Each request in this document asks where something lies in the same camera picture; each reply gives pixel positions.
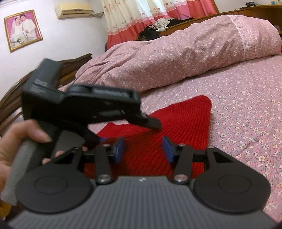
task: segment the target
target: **wooden bed frame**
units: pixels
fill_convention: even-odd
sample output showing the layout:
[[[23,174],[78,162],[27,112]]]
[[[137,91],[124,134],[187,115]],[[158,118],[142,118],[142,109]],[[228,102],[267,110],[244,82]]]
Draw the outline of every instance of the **wooden bed frame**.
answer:
[[[73,60],[62,60],[62,75],[59,86],[64,86],[75,79],[78,69],[91,59],[91,54],[86,54]],[[0,136],[2,136],[9,125],[22,115],[21,110],[21,93],[22,87],[33,73],[30,72],[21,78],[2,98],[0,101]]]
[[[270,21],[273,25],[279,25],[282,30],[282,5],[261,5],[244,8],[241,10],[234,10],[230,12],[218,13],[211,16],[193,19],[187,22],[180,23],[175,26],[171,26],[165,32],[160,32],[160,36],[167,36],[175,32],[176,30],[182,30],[189,27],[193,23],[199,23],[217,17],[220,15],[244,15],[249,17],[256,17]],[[75,78],[77,70],[86,62],[91,59],[91,54],[81,56],[73,60],[63,60],[64,64],[62,77],[60,80],[61,85],[70,83]],[[30,74],[24,76],[18,81],[2,98],[0,101],[0,136],[3,135],[7,127],[13,123],[22,114],[21,111],[21,89],[23,84],[29,78]]]
[[[159,36],[162,37],[162,36],[170,35],[176,30],[186,29],[194,23],[200,23],[202,21],[220,15],[244,15],[247,17],[256,17],[256,18],[268,20],[273,25],[279,25],[282,31],[282,5],[260,5],[260,6],[252,6],[252,7],[244,8],[241,10],[218,13],[218,14],[182,22],[180,24],[167,28],[166,31],[164,32],[159,32]]]

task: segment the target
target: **white wall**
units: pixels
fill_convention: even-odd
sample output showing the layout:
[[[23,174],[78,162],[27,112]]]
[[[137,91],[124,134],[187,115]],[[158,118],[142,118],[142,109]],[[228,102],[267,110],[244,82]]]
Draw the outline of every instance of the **white wall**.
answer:
[[[89,2],[95,12],[102,9],[100,0],[71,0]],[[12,53],[6,40],[4,23],[0,23],[0,99],[23,76],[35,69],[43,58],[73,59],[87,53],[103,54],[107,42],[105,18],[75,18],[58,20],[54,6],[60,0],[18,1],[1,7],[0,18],[34,9],[43,37],[42,41]]]
[[[271,0],[214,0],[220,13],[240,9],[246,6],[245,2],[256,2],[261,5],[270,5]]]

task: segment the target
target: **bride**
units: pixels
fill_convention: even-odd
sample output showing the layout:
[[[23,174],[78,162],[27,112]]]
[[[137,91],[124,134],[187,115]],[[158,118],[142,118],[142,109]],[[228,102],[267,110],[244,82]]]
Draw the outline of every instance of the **bride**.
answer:
[[[21,23],[21,20],[19,17],[16,17],[13,20],[13,25],[12,25],[12,30],[11,30],[11,42],[12,45],[18,46],[20,44],[26,43],[27,42],[27,35],[25,34],[25,31],[23,29],[23,25]]]

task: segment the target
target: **wedding photo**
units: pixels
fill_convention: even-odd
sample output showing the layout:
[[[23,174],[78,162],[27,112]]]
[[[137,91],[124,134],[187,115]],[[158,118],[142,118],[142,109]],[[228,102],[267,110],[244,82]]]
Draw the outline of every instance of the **wedding photo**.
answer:
[[[4,18],[10,52],[43,40],[34,10]]]

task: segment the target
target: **gray striped surface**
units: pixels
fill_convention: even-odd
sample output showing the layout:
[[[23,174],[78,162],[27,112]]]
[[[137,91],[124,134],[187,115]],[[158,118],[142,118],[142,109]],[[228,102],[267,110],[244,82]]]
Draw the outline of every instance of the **gray striped surface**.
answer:
[[[78,208],[57,215],[23,212],[13,229],[271,229],[263,212],[227,215],[203,206],[187,186],[166,177],[119,177]]]

